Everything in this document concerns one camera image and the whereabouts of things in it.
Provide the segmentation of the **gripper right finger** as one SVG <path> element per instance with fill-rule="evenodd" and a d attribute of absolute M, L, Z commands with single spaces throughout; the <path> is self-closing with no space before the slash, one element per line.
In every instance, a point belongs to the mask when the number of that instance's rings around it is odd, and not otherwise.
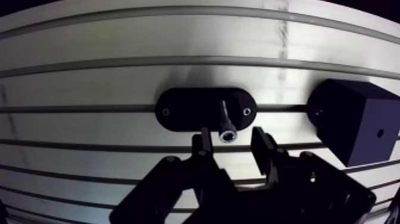
<path fill-rule="evenodd" d="M 254 127 L 251 151 L 264 185 L 240 192 L 242 223 L 360 223 L 375 194 L 311 151 L 294 157 Z"/>

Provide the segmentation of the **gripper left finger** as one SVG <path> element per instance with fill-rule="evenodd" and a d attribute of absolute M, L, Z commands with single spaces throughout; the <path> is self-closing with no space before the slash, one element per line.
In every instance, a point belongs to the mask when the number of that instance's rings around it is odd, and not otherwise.
<path fill-rule="evenodd" d="M 183 191 L 192 189 L 198 208 L 186 223 L 217 223 L 233 220 L 238 192 L 227 172 L 218 167 L 208 128 L 192 137 L 187 160 L 175 156 L 157 165 L 110 213 L 111 223 L 164 223 Z"/>

